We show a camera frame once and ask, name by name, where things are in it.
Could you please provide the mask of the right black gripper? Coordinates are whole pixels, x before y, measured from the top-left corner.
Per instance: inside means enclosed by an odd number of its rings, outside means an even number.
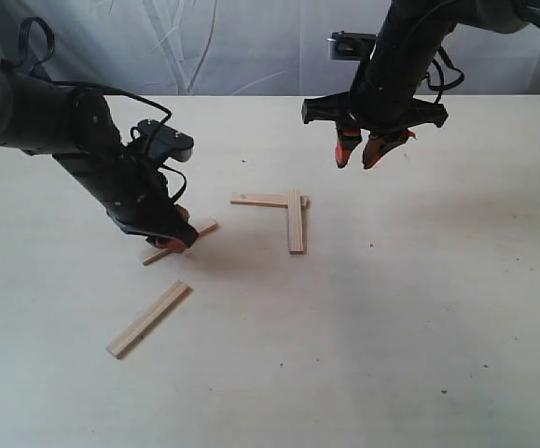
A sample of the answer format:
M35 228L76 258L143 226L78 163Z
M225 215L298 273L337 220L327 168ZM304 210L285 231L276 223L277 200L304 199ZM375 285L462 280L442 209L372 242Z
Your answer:
M367 140L362 163L369 170L390 151L416 138L407 128L426 123L441 127L448 118L443 105L414 97L450 29L448 20L436 17L443 5L442 1L393 1L350 89L303 101L305 124L322 120L342 125L336 127L339 169L361 143L360 129L384 134L371 134Z

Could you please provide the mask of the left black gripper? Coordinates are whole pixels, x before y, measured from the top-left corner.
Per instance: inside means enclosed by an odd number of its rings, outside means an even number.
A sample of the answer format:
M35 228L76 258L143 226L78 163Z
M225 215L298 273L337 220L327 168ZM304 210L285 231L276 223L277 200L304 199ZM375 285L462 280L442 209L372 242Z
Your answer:
M175 194L160 171L165 167L125 145L104 96L73 91L69 135L76 149L53 159L105 209L126 234L144 236L158 250L183 252L199 238L190 214L177 204L186 187Z

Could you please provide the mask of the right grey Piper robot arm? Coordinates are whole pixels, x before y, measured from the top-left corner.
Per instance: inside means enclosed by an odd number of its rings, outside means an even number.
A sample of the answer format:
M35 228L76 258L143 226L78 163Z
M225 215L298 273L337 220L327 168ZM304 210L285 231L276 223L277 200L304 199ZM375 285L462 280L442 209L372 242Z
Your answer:
M457 68L442 42L459 25L498 34L514 34L532 24L540 29L540 1L393 1L375 35L333 33L332 58L359 63L344 92L306 99L304 123L335 124L335 161L344 168L358 145L362 163L372 168L426 123L442 127L448 112L440 98L416 98L421 83L440 96L464 82L460 73L446 82L444 72Z

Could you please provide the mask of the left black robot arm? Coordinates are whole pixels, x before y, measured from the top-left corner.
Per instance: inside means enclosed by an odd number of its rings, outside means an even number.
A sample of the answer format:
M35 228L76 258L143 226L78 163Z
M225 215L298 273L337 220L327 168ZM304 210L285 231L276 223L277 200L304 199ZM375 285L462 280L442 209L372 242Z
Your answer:
M143 119L123 143L107 97L118 90L89 83L49 82L0 65L0 147L50 155L126 234L179 252L198 231L168 191L166 161L187 161L193 139L166 120Z

